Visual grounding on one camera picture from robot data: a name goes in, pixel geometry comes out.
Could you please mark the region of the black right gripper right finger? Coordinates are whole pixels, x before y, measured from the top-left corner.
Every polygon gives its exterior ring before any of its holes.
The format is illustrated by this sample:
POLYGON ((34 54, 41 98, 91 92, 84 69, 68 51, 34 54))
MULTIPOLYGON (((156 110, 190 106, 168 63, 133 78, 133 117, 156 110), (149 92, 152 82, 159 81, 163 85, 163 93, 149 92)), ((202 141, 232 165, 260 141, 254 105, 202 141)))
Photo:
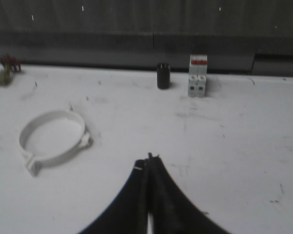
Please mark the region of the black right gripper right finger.
POLYGON ((154 234, 228 234, 181 191, 162 159, 148 153, 148 210, 154 234))

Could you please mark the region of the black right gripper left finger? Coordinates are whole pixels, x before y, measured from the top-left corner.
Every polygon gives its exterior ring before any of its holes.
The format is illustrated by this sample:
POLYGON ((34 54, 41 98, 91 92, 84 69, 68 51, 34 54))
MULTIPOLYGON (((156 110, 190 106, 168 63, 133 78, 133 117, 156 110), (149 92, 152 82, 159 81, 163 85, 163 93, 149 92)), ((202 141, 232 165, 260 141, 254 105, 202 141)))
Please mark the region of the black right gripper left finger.
POLYGON ((146 234, 147 233, 148 166, 135 161, 133 169, 114 200, 82 234, 146 234))

